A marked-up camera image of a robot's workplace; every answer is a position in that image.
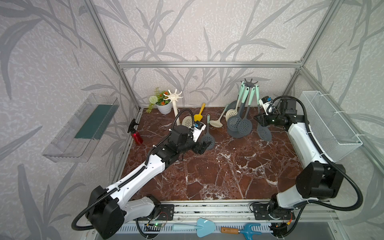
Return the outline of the grey skimmer green handle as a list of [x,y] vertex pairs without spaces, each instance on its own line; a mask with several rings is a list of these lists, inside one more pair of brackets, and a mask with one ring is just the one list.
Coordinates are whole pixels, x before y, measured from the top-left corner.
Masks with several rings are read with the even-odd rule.
[[227,112],[228,110],[230,110],[230,109],[234,109],[235,106],[236,106],[236,104],[237,104],[237,99],[236,99],[235,101],[231,102],[231,103],[228,105],[228,107],[227,107],[227,109],[226,109],[226,112]]
[[231,131],[237,131],[238,130],[238,125],[239,125],[240,121],[242,120],[241,114],[242,114],[242,111],[244,110],[245,101],[248,97],[249,91],[250,91],[250,88],[247,87],[245,89],[244,94],[243,94],[241,106],[240,106],[240,109],[238,110],[238,113],[235,116],[230,117],[228,122],[227,122],[227,127]]

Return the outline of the large cream skimmer green handle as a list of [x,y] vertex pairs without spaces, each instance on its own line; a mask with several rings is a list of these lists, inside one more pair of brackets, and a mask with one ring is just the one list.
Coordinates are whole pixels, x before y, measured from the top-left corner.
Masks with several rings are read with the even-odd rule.
[[236,106],[233,109],[229,109],[227,111],[227,113],[226,113],[226,121],[228,121],[229,118],[235,116],[238,113],[238,106],[239,106],[240,99],[241,99],[241,97],[243,95],[244,89],[245,89],[245,83],[242,82]]

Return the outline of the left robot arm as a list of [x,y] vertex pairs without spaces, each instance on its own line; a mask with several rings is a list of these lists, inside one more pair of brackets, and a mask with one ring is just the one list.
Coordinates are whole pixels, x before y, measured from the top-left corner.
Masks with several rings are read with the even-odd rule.
[[203,154],[209,141],[198,139],[206,125],[200,121],[191,128],[180,125],[170,129],[169,135],[155,145],[147,159],[124,178],[107,188],[93,189],[84,216],[104,239],[112,237],[125,222],[154,215],[160,202],[154,197],[132,200],[146,183],[178,161],[179,156],[193,151]]

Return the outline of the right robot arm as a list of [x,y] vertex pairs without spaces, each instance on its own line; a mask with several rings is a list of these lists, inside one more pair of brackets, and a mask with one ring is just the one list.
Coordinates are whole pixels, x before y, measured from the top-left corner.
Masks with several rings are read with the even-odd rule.
[[271,197],[270,213],[301,209],[308,204],[337,211],[354,210],[356,206],[339,207],[325,202],[337,196],[343,180],[351,184],[353,181],[347,176],[343,165],[335,164],[320,146],[304,104],[291,96],[280,96],[274,100],[264,97],[258,104],[263,107],[264,113],[256,115],[255,120],[263,127],[284,127],[303,166],[293,187]]

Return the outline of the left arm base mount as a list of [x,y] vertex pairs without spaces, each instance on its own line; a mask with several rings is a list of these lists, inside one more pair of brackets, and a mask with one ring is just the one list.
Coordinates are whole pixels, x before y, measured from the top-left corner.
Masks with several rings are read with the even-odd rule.
[[161,204],[156,205],[153,211],[147,216],[148,220],[171,221],[174,218],[175,205]]

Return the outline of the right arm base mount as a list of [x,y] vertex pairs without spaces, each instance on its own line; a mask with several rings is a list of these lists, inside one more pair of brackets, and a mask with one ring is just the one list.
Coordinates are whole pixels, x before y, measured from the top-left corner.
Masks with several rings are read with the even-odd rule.
[[256,220],[288,222],[296,218],[292,210],[272,207],[270,204],[263,204],[260,202],[251,203],[250,210],[254,214]]

